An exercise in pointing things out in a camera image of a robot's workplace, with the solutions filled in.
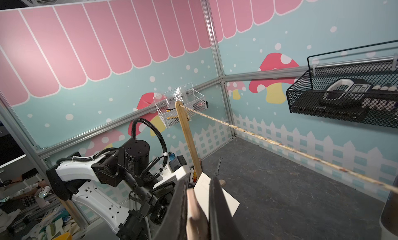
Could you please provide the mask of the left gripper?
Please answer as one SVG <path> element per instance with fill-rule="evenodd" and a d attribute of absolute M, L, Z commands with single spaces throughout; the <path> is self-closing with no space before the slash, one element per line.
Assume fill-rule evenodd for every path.
<path fill-rule="evenodd" d="M 136 195 L 141 202 L 137 218 L 142 221 L 149 216 L 152 223 L 161 225 L 171 203 L 175 188 L 174 182 L 163 183 L 156 188 L 149 185 L 138 187 Z"/>

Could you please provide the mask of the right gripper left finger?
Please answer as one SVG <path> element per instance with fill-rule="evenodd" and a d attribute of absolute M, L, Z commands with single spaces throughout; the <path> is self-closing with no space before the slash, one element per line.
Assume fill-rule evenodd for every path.
<path fill-rule="evenodd" d="M 177 182 L 173 198 L 154 240 L 187 239 L 188 186 L 188 178 L 182 178 Z"/>

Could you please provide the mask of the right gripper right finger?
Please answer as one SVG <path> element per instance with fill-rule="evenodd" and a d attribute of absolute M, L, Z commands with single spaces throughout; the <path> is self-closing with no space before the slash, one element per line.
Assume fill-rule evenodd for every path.
<path fill-rule="evenodd" d="M 214 177 L 210 183 L 210 195 L 214 196 L 217 188 L 221 188 L 218 178 Z M 243 240 L 243 235 L 238 230 L 233 217 L 230 216 L 225 202 L 216 205 L 210 198 L 209 236 L 211 240 Z"/>

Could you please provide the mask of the pink clothespin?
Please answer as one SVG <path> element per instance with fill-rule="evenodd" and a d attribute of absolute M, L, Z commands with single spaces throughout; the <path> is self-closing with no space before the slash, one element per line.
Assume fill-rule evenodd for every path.
<path fill-rule="evenodd" d="M 186 225 L 187 239 L 209 240 L 208 220 L 196 198 L 193 188 L 187 190 L 187 203 L 190 212 Z"/>

